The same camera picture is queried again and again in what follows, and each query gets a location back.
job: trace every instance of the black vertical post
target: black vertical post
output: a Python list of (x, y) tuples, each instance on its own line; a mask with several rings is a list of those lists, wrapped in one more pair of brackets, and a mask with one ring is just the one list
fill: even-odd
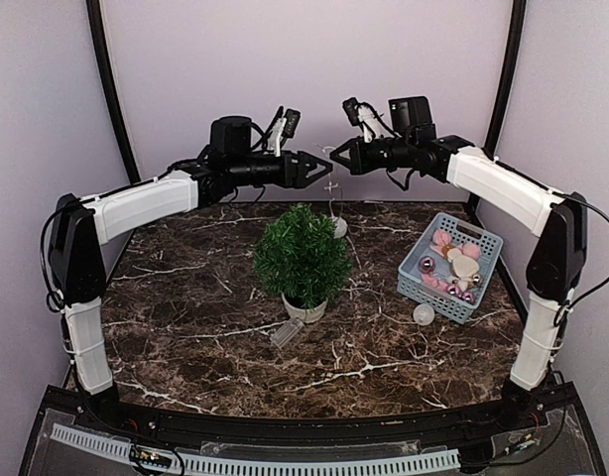
[[(519, 55), (521, 36), (523, 35), (526, 6), (527, 0), (514, 0), (512, 4), (512, 19), (510, 20), (510, 31), (505, 47), (505, 57), (503, 58), (503, 69), (501, 70), (499, 87), (496, 91), (496, 100), (494, 101), (490, 126), (485, 137), (485, 146), (483, 146), (483, 150), (489, 157), (493, 157), (496, 153), (496, 146), (499, 142), (505, 113), (507, 112), (507, 104), (510, 99), (510, 92), (512, 91), (514, 74), (516, 73), (516, 61)], [(470, 193), (467, 203), (474, 213), (479, 204), (479, 197)]]
[(126, 169), (126, 175), (130, 183), (141, 181), (135, 156), (130, 146), (124, 116), (119, 105), (119, 97), (117, 96), (117, 88), (115, 87), (115, 78), (110, 63), (108, 54), (108, 46), (106, 44), (106, 36), (104, 35), (104, 22), (102, 20), (101, 7), (99, 0), (86, 0), (86, 8), (88, 10), (88, 23), (90, 25), (90, 34), (93, 39), (93, 47), (95, 49), (95, 57), (97, 58), (97, 68), (99, 77), (102, 82), (104, 96), (106, 97), (106, 106), (113, 130), (115, 131), (115, 139), (117, 146), (122, 156), (122, 162)]

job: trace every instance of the basket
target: basket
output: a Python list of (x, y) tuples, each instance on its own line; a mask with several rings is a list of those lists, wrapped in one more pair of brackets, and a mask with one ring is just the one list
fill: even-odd
[[(469, 304), (464, 300), (453, 297), (448, 293), (426, 285), (417, 266), (423, 256), (432, 256), (436, 261), (435, 272), (441, 276), (449, 276), (449, 264), (435, 253), (430, 245), (432, 235), (436, 230), (445, 230), (452, 237), (452, 244), (472, 242), (481, 247), (481, 257), (478, 260), (479, 274), (483, 277), (483, 285), (475, 291), (476, 300)], [(397, 291), (420, 303), (430, 304), (436, 312), (452, 319), (459, 324), (469, 319), (485, 295), (494, 267), (501, 254), (503, 238), (487, 230), (454, 218), (447, 213), (438, 213), (432, 220), (422, 237), (398, 269)]]

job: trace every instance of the marble pattern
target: marble pattern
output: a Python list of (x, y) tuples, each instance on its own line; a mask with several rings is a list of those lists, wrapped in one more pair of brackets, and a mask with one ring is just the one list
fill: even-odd
[[(413, 322), (397, 267), (431, 219), (459, 204), (346, 203), (349, 283), (282, 350), (288, 317), (259, 289), (254, 244), (288, 204), (218, 205), (146, 226), (102, 308), (123, 401), (237, 417), (372, 417), (497, 399), (521, 321), (500, 278), (465, 325)], [(327, 212), (327, 203), (312, 205)]]

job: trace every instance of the green foliage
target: green foliage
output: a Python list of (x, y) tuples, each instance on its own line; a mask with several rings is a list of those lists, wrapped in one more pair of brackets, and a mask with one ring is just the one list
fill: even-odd
[(254, 267), (263, 288), (284, 293), (313, 308), (332, 298), (351, 273), (344, 240), (333, 237), (335, 225), (308, 205), (294, 205), (256, 245)]

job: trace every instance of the plant pot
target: plant pot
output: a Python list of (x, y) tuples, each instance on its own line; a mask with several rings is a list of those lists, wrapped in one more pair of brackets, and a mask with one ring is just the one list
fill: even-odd
[(324, 315), (324, 310), (328, 304), (328, 300), (326, 300), (321, 305), (314, 307), (313, 309), (300, 309), (299, 307), (295, 307), (293, 304), (291, 304), (285, 295), (281, 296), (283, 297), (283, 303), (285, 304), (285, 309), (287, 310), (289, 317), (299, 319), (305, 324), (318, 322)]

